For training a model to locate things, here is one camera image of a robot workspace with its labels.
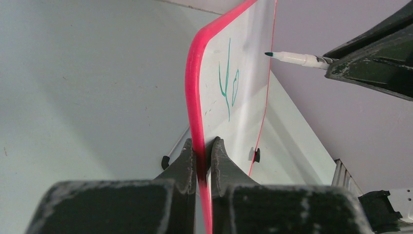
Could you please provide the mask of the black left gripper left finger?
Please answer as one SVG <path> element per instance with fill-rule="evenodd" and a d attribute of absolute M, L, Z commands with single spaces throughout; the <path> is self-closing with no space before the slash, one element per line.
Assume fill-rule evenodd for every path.
<path fill-rule="evenodd" d="M 44 194 L 28 234 L 192 234 L 196 155 L 187 139 L 180 155 L 152 180 L 75 180 Z"/>

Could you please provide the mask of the green whiteboard marker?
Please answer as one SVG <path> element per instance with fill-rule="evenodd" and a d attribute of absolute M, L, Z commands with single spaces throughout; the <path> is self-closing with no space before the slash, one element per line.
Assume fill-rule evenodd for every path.
<path fill-rule="evenodd" d="M 265 52 L 264 54 L 282 62 L 323 70 L 327 70 L 330 64 L 334 63 L 335 61 L 338 61 L 338 59 L 335 58 L 327 58 L 322 56 L 290 52 Z"/>

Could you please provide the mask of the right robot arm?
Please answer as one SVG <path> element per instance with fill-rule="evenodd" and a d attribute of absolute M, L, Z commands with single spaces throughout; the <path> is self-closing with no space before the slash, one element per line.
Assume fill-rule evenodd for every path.
<path fill-rule="evenodd" d="M 326 78 L 412 101 L 413 2 L 325 56 L 335 60 Z M 376 234 L 399 232 L 401 222 L 413 222 L 411 188 L 368 192 L 358 200 Z"/>

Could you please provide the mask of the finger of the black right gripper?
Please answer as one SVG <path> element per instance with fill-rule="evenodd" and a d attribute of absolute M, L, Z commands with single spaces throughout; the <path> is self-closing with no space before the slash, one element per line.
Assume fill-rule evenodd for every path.
<path fill-rule="evenodd" d="M 325 77 L 412 101 L 412 25 L 344 56 Z"/>
<path fill-rule="evenodd" d="M 412 26 L 413 3 L 410 1 L 373 28 L 327 52 L 324 56 L 341 59 L 360 49 L 366 49 L 381 40 L 389 40 L 391 37 L 401 34 L 402 31 L 412 28 Z"/>

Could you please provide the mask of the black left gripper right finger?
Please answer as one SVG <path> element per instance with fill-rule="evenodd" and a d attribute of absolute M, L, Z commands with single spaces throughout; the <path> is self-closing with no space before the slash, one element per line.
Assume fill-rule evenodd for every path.
<path fill-rule="evenodd" d="M 228 156 L 224 140 L 211 148 L 212 231 L 215 234 L 369 234 L 358 200 L 331 186 L 261 185 Z"/>

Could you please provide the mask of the pink-framed whiteboard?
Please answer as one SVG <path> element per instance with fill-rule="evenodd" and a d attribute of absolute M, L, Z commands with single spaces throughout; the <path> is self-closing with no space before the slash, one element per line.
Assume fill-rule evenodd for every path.
<path fill-rule="evenodd" d="M 212 233 L 214 138 L 250 174 L 266 113 L 276 1 L 246 0 L 195 35 L 187 58 L 185 96 L 206 233 Z"/>

